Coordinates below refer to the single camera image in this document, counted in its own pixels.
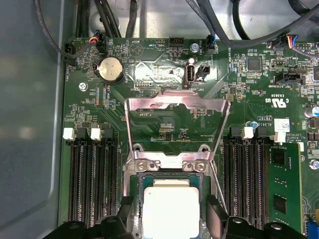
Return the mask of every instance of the chip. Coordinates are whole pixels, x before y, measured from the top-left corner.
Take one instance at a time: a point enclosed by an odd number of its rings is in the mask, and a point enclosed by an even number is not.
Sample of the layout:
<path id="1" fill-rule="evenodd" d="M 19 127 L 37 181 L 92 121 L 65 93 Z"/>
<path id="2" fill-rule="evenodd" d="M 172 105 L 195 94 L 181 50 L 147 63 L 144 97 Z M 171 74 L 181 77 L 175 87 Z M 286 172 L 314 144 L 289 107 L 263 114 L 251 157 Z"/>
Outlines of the chip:
<path id="1" fill-rule="evenodd" d="M 83 128 L 88 128 L 88 127 L 90 127 L 90 122 L 82 122 L 82 127 L 83 127 Z"/>
<path id="2" fill-rule="evenodd" d="M 286 158 L 286 153 L 282 149 L 274 149 L 272 153 L 272 163 L 280 164 L 280 165 L 285 165 L 285 158 Z"/>
<path id="3" fill-rule="evenodd" d="M 285 198 L 274 195 L 274 209 L 283 214 L 287 213 L 287 200 Z"/>
<path id="4" fill-rule="evenodd" d="M 260 58 L 248 58 L 247 68 L 248 71 L 261 71 Z"/>
<path id="5" fill-rule="evenodd" d="M 314 81 L 319 81 L 319 66 L 314 67 Z"/>

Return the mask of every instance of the blue wire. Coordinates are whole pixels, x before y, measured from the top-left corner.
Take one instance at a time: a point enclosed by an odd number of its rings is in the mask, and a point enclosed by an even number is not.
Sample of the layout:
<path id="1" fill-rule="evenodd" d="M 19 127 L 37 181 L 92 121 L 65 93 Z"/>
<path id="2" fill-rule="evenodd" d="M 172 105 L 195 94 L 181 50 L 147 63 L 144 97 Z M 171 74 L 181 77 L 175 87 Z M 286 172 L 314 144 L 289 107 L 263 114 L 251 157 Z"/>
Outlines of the blue wire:
<path id="1" fill-rule="evenodd" d="M 295 43 L 296 43 L 296 39 L 298 38 L 298 35 L 296 35 L 296 36 L 294 36 L 294 39 L 293 39 L 293 45 L 292 45 L 292 47 L 294 47 L 295 46 Z"/>

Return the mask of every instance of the metal bracket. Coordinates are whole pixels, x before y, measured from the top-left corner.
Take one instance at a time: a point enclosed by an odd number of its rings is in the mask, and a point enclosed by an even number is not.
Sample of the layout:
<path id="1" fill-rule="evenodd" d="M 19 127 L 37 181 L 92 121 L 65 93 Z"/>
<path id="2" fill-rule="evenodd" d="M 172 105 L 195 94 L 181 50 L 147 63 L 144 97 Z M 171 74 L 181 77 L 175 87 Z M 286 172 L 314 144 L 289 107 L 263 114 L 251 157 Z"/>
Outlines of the metal bracket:
<path id="1" fill-rule="evenodd" d="M 137 109 L 166 109 L 169 105 L 184 104 L 188 110 L 202 109 L 202 110 L 214 110 L 222 113 L 221 125 L 218 127 L 215 139 L 213 141 L 213 151 L 209 153 L 188 152 L 181 153 L 178 156 L 166 156 L 160 152 L 137 152 L 133 151 L 133 135 L 130 127 L 129 112 L 136 111 Z M 126 124 L 128 128 L 128 137 L 131 157 L 135 159 L 148 159 L 154 160 L 155 158 L 163 157 L 169 161 L 185 161 L 186 158 L 192 158 L 192 160 L 206 159 L 212 161 L 218 148 L 220 138 L 222 136 L 225 124 L 229 115 L 230 103 L 225 99 L 211 99 L 204 100 L 199 94 L 188 90 L 168 90 L 158 94 L 154 98 L 127 98 L 124 103 Z"/>

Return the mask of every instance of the capacitor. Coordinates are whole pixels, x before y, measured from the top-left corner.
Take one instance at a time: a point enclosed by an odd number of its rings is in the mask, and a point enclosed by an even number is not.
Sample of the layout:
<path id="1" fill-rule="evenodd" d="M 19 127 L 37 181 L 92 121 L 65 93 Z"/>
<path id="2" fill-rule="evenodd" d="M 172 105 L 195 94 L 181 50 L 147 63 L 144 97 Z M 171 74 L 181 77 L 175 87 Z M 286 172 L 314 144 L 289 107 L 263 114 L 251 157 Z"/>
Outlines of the capacitor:
<path id="1" fill-rule="evenodd" d="M 124 66 L 116 57 L 107 57 L 94 65 L 94 73 L 105 83 L 114 85 L 124 78 Z"/>
<path id="2" fill-rule="evenodd" d="M 305 110 L 305 116 L 307 118 L 319 117 L 319 107 L 309 107 Z"/>
<path id="3" fill-rule="evenodd" d="M 246 127 L 252 127 L 253 129 L 258 128 L 258 123 L 256 121 L 247 121 L 245 124 Z"/>

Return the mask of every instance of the cable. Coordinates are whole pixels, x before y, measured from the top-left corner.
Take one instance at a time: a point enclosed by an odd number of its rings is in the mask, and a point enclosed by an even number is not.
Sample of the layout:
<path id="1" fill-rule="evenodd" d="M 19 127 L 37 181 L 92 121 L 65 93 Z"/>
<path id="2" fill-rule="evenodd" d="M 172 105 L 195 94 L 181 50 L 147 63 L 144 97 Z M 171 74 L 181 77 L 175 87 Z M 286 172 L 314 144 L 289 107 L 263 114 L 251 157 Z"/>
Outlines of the cable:
<path id="1" fill-rule="evenodd" d="M 89 0 L 82 0 L 82 37 L 89 37 Z"/>
<path id="2" fill-rule="evenodd" d="M 239 3 L 240 0 L 233 0 L 233 21 L 236 28 L 236 31 L 238 32 L 239 36 L 243 40 L 250 40 L 249 36 L 246 34 L 241 22 L 240 22 L 240 16 L 239 16 Z"/>
<path id="3" fill-rule="evenodd" d="M 121 37 L 121 33 L 120 33 L 120 30 L 119 30 L 119 27 L 116 23 L 116 20 L 115 20 L 115 17 L 114 17 L 114 14 L 110 8 L 110 5 L 108 3 L 107 0 L 101 0 L 101 4 L 104 8 L 104 11 L 106 13 L 106 16 L 108 17 L 109 19 L 109 22 L 110 22 L 110 25 L 111 25 L 111 28 L 113 29 L 113 33 L 115 35 L 115 37 Z"/>
<path id="4" fill-rule="evenodd" d="M 215 31 L 213 30 L 208 18 L 204 14 L 204 12 L 201 10 L 200 6 L 197 6 L 194 0 L 186 0 L 188 5 L 190 6 L 191 9 L 199 16 L 200 19 L 205 23 L 206 27 L 208 28 L 209 32 L 214 36 Z"/>
<path id="5" fill-rule="evenodd" d="M 233 41 L 229 40 L 228 36 L 224 32 L 223 28 L 221 27 L 218 18 L 213 10 L 213 8 L 210 5 L 209 0 L 197 0 L 199 5 L 202 6 L 202 8 L 205 10 L 205 14 L 211 23 L 213 29 L 215 30 L 216 34 L 220 38 L 221 41 L 223 41 L 228 47 L 232 48 L 248 48 L 252 47 L 258 44 L 262 44 L 267 41 L 271 41 L 275 38 L 277 38 L 280 35 L 285 35 L 288 32 L 292 31 L 296 27 L 302 25 L 307 20 L 309 20 L 310 17 L 312 17 L 316 12 L 319 11 L 319 4 L 317 4 L 313 9 L 311 9 L 309 12 L 307 12 L 305 15 L 300 17 L 299 19 L 293 21 L 291 24 L 271 33 L 263 37 L 259 37 L 252 40 L 243 40 L 243 41 Z"/>
<path id="6" fill-rule="evenodd" d="M 303 55 L 303 56 L 319 59 L 319 55 L 314 55 L 314 54 L 309 54 L 309 53 L 303 52 L 302 50 L 299 50 L 299 49 L 296 48 L 296 47 L 293 47 L 292 50 L 293 50 L 294 52 L 297 52 L 297 53 Z"/>
<path id="7" fill-rule="evenodd" d="M 131 0 L 130 20 L 128 23 L 128 27 L 126 28 L 125 38 L 132 38 L 133 37 L 137 16 L 138 16 L 138 3 L 136 0 Z"/>
<path id="8" fill-rule="evenodd" d="M 34 0 L 34 5 L 35 5 L 35 13 L 38 19 L 38 22 L 40 24 L 41 30 L 43 32 L 43 34 L 45 35 L 45 37 L 47 38 L 48 42 L 51 44 L 51 46 L 57 50 L 62 56 L 67 57 L 67 58 L 71 58 L 71 59 L 75 59 L 79 56 L 81 56 L 89 47 L 90 47 L 90 43 L 87 43 L 86 45 L 83 46 L 83 48 L 81 48 L 77 53 L 75 53 L 74 55 L 66 53 L 65 51 L 63 51 L 52 39 L 48 28 L 45 25 L 44 19 L 43 19 L 43 15 L 42 15 L 42 10 L 41 10 L 41 6 L 40 6 L 40 0 Z"/>
<path id="9" fill-rule="evenodd" d="M 105 33 L 108 37 L 114 37 L 113 33 L 112 33 L 112 29 L 111 29 L 111 26 L 110 26 L 110 22 L 106 16 L 106 13 L 100 3 L 100 0 L 94 0 L 95 2 L 95 5 L 96 5 L 96 8 L 98 9 L 98 12 L 99 12 L 99 15 L 100 15 L 100 18 L 101 18 L 101 21 L 103 23 L 103 26 L 105 28 Z"/>
<path id="10" fill-rule="evenodd" d="M 300 0 L 288 0 L 291 8 L 300 16 L 305 15 L 310 9 L 306 7 Z M 310 21 L 319 24 L 319 16 L 314 15 L 310 19 Z"/>
<path id="11" fill-rule="evenodd" d="M 76 9 L 76 25 L 75 25 L 75 37 L 81 37 L 81 14 L 82 14 L 82 0 L 77 1 Z"/>

